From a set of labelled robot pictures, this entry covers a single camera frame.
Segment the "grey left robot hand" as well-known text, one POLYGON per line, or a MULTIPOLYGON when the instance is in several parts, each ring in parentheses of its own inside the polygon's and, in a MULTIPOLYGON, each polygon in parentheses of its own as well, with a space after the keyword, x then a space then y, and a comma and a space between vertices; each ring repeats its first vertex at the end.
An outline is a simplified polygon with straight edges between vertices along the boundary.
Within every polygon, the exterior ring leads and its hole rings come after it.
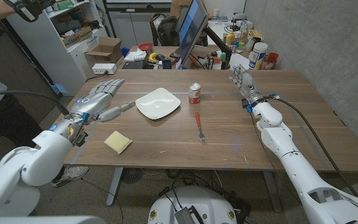
POLYGON ((74 146, 82 146, 88 137, 84 131, 86 125, 93 121, 114 120, 122 112, 135 106, 132 101, 122 106, 110 107, 114 95, 124 82, 124 79, 115 79, 97 84, 87 95, 75 101, 69 114, 51 126, 50 130, 67 138, 74 146))

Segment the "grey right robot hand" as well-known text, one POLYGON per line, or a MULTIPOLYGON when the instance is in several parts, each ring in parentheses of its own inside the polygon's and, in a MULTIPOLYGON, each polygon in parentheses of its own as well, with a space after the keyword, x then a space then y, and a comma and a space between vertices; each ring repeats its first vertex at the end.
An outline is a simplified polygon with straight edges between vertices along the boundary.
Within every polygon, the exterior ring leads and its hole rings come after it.
POLYGON ((264 102, 264 97, 260 94, 256 82, 251 74, 241 65, 232 67, 233 77, 229 79, 235 83, 242 95, 242 106, 252 112, 255 106, 264 102))

